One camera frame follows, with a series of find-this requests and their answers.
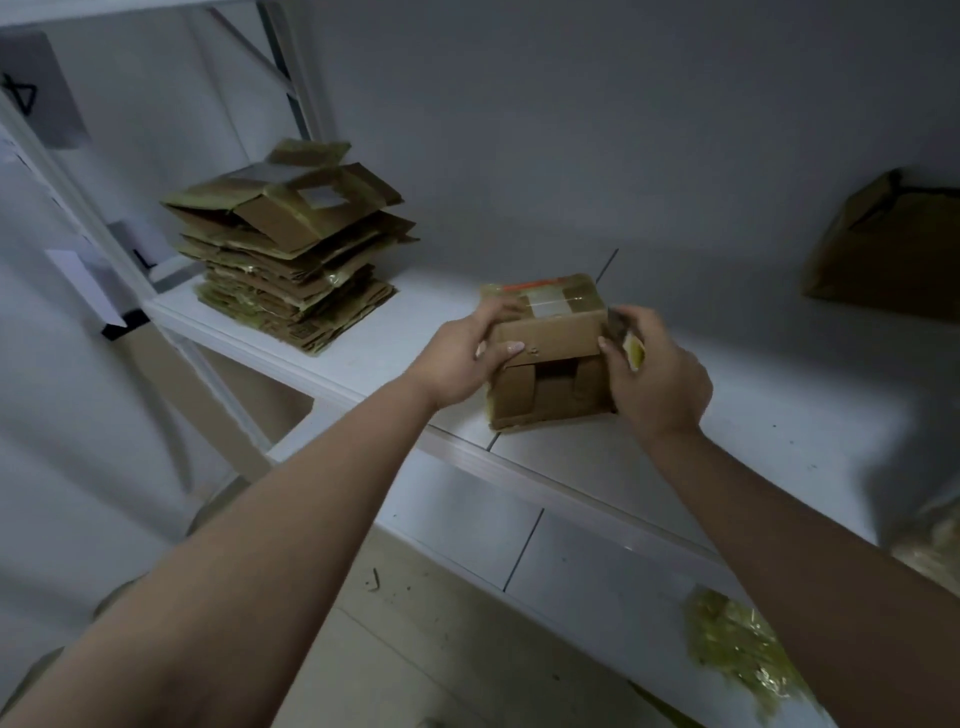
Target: gray wall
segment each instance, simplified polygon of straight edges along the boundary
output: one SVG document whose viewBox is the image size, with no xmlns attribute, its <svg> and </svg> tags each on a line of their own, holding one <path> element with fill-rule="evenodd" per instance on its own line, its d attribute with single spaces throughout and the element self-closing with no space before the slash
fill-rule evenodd
<svg viewBox="0 0 960 728">
<path fill-rule="evenodd" d="M 424 222 L 794 263 L 886 169 L 960 182 L 946 0 L 315 7 L 339 135 Z"/>
</svg>

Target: floor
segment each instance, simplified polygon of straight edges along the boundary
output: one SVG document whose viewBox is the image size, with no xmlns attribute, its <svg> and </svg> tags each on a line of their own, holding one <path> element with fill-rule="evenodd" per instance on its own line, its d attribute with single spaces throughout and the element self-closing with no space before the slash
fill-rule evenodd
<svg viewBox="0 0 960 728">
<path fill-rule="evenodd" d="M 625 679 L 374 528 L 275 728 L 674 728 Z"/>
</svg>

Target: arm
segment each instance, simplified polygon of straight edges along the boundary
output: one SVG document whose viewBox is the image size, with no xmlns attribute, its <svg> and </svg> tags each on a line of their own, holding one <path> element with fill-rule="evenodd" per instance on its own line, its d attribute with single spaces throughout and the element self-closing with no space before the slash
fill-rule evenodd
<svg viewBox="0 0 960 728">
<path fill-rule="evenodd" d="M 960 600 L 714 445 L 706 370 L 656 313 L 620 310 L 647 358 L 634 374 L 601 342 L 617 407 L 837 724 L 955 725 Z"/>
<path fill-rule="evenodd" d="M 504 305 L 444 324 L 403 376 L 171 551 L 4 728 L 269 726 L 424 426 L 522 350 L 475 357 Z"/>
</svg>

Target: forearm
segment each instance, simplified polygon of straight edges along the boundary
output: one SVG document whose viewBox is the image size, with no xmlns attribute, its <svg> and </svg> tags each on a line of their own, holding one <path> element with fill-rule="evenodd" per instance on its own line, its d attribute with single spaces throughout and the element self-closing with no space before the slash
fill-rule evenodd
<svg viewBox="0 0 960 728">
<path fill-rule="evenodd" d="M 157 725 L 269 725 L 434 411 L 403 377 L 367 398 L 172 551 L 64 655 L 14 725 L 50 724 L 49 701 L 84 702 L 84 683 L 99 704 L 81 706 L 74 725 L 154 714 Z M 140 645 L 136 658 L 123 643 Z M 138 698 L 106 700 L 105 681 Z"/>
<path fill-rule="evenodd" d="M 841 726 L 955 721 L 960 601 L 699 432 L 649 452 Z"/>
</svg>

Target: plastic wrap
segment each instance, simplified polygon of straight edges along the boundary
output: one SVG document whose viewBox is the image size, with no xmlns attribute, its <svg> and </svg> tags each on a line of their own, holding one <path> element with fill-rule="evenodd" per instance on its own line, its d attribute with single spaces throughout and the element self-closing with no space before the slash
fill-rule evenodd
<svg viewBox="0 0 960 728">
<path fill-rule="evenodd" d="M 891 544 L 890 552 L 960 596 L 960 478 L 921 509 Z"/>
<path fill-rule="evenodd" d="M 784 699 L 802 695 L 816 703 L 777 635 L 753 607 L 711 590 L 695 594 L 687 605 L 687 646 L 694 660 L 750 691 L 762 721 L 773 717 Z"/>
</svg>

